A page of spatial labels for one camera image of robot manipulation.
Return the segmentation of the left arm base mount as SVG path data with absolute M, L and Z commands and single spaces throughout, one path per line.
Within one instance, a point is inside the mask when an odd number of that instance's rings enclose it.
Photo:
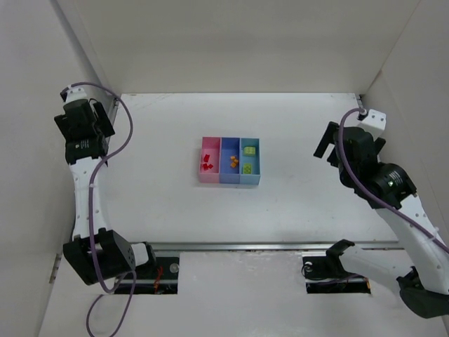
M 179 256 L 159 256 L 156 265 L 136 267 L 136 295 L 175 295 L 178 291 Z

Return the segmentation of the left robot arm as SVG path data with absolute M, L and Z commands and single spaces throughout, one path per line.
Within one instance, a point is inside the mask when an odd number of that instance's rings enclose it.
M 55 122 L 65 139 L 65 159 L 74 181 L 75 222 L 63 254 L 85 284 L 111 279 L 132 270 L 155 267 L 147 242 L 131 244 L 115 232 L 107 213 L 103 187 L 107 138 L 115 131 L 99 102 L 81 95 L 68 98 Z

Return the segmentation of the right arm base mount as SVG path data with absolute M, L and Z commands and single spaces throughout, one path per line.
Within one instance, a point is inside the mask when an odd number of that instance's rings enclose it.
M 355 243 L 342 239 L 321 256 L 303 256 L 301 274 L 307 294 L 371 294 L 369 280 L 344 270 L 340 256 Z

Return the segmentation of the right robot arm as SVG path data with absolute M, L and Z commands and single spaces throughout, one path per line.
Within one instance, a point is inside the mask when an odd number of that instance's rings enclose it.
M 397 293 L 406 307 L 425 319 L 448 315 L 448 246 L 424 216 L 417 189 L 398 165 L 382 163 L 385 141 L 361 127 L 330 122 L 314 153 L 338 168 L 341 183 L 367 201 L 393 230 L 413 262 L 401 267 L 342 239 L 326 250 L 326 267 L 333 278 L 351 274 L 372 279 Z

